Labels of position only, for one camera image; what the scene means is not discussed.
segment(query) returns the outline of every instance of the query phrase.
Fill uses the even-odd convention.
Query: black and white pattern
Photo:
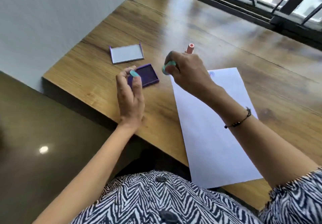
[[[277,187],[257,218],[229,196],[200,188],[172,173],[118,177],[73,224],[85,223],[321,223],[322,170]]]

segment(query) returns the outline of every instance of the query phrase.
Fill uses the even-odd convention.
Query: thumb
[[[132,90],[133,90],[133,94],[134,94],[135,98],[138,98],[138,99],[143,98],[142,80],[141,80],[141,77],[139,75],[133,77]]]
[[[179,70],[174,65],[168,65],[165,68],[166,72],[173,76],[174,79],[180,74]]]

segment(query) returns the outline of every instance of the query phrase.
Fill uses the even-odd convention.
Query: left hand
[[[136,66],[125,68],[116,76],[116,86],[118,90],[118,101],[121,115],[121,121],[119,124],[125,124],[137,130],[142,123],[145,104],[141,77],[133,77],[133,90],[127,84],[127,77],[131,70],[136,70]]]

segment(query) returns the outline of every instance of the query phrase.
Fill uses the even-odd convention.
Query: person
[[[322,223],[322,168],[278,136],[212,82],[198,55],[169,53],[166,71],[206,103],[229,127],[269,183],[271,200],[259,217],[225,194],[200,188],[165,171],[115,178],[107,183],[124,146],[141,125],[144,96],[132,66],[116,76],[120,123],[101,149],[34,221],[39,223]]]

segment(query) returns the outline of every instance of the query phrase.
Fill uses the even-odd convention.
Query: forearm
[[[69,183],[60,195],[40,214],[34,224],[70,223],[101,195],[111,172],[135,129],[118,126],[101,149]]]
[[[209,90],[204,102],[226,125],[234,124],[247,116],[246,109],[218,86]],[[253,116],[229,129],[272,188],[318,167],[309,157]]]

